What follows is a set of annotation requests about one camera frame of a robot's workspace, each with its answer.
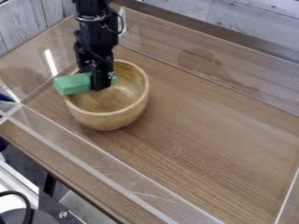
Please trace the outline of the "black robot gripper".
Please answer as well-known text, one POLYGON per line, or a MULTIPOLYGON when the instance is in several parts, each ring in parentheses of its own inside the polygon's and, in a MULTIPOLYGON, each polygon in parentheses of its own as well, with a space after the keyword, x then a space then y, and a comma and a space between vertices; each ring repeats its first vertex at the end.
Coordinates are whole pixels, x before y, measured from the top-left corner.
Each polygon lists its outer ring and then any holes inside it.
POLYGON ((117 45, 117 14, 105 12, 101 16, 76 14, 78 29, 74 34, 73 50, 81 73, 90 72, 90 89, 101 91, 113 83, 113 47, 117 45))

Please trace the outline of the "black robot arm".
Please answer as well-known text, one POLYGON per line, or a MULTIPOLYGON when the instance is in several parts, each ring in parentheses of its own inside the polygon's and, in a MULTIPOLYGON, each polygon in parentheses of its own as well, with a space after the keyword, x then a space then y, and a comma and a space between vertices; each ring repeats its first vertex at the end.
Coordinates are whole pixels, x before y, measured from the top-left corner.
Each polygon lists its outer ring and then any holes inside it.
POLYGON ((105 0, 72 0, 78 29, 73 32, 76 61, 81 73, 90 72, 90 89, 112 85, 113 47, 117 45, 117 13, 105 0))

